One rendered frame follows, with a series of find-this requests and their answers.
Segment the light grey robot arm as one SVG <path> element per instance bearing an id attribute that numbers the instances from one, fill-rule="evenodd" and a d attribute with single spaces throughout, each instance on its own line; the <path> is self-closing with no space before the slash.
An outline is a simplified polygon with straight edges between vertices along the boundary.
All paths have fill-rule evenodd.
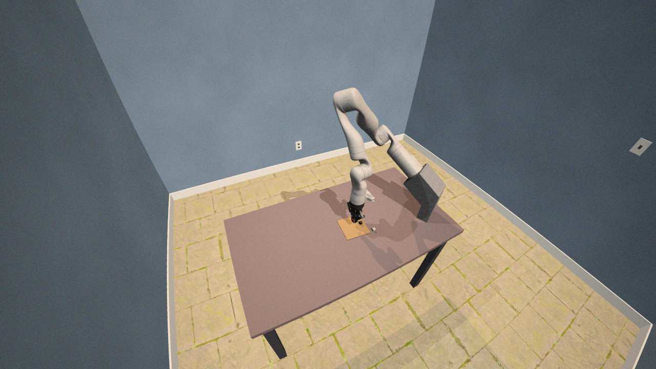
<path id="1" fill-rule="evenodd" d="M 396 162 L 408 178 L 414 177 L 422 170 L 423 166 L 420 165 L 413 155 L 410 155 L 404 149 L 404 146 L 400 144 L 400 141 L 396 140 L 392 132 L 385 125 L 379 127 L 379 120 L 367 106 L 358 89 L 351 87 L 334 93 L 333 103 L 338 120 L 346 136 L 347 148 L 351 160 L 358 160 L 360 163 L 360 165 L 354 166 L 350 173 L 352 182 L 351 203 L 361 205 L 364 204 L 365 199 L 372 202 L 375 198 L 367 190 L 367 183 L 364 181 L 364 179 L 370 178 L 373 174 L 373 167 L 365 153 L 362 136 L 353 128 L 351 122 L 347 119 L 346 112 L 358 111 L 358 115 L 356 116 L 358 126 L 370 136 L 376 145 L 383 146 L 387 141 L 391 140 L 387 154 Z"/>

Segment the tan square mat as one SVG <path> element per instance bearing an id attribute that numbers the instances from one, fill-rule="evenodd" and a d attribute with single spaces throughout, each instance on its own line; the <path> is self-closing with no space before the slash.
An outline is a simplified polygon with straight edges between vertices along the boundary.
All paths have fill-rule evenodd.
<path id="1" fill-rule="evenodd" d="M 367 228 L 367 225 L 364 224 L 363 220 L 361 225 L 359 225 L 359 220 L 357 223 L 353 223 L 351 217 L 337 220 L 337 222 L 347 240 L 370 233 L 370 230 Z"/>

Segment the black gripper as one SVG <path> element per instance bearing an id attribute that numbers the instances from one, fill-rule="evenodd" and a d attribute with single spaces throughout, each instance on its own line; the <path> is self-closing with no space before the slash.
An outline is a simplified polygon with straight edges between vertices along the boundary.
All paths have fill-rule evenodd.
<path id="1" fill-rule="evenodd" d="M 357 223 L 359 219 L 363 219 L 365 215 L 362 215 L 362 208 L 364 207 L 364 204 L 361 205 L 355 205 L 351 203 L 351 200 L 347 202 L 347 207 L 349 209 L 349 212 L 351 213 L 351 220 L 353 220 L 353 223 Z"/>

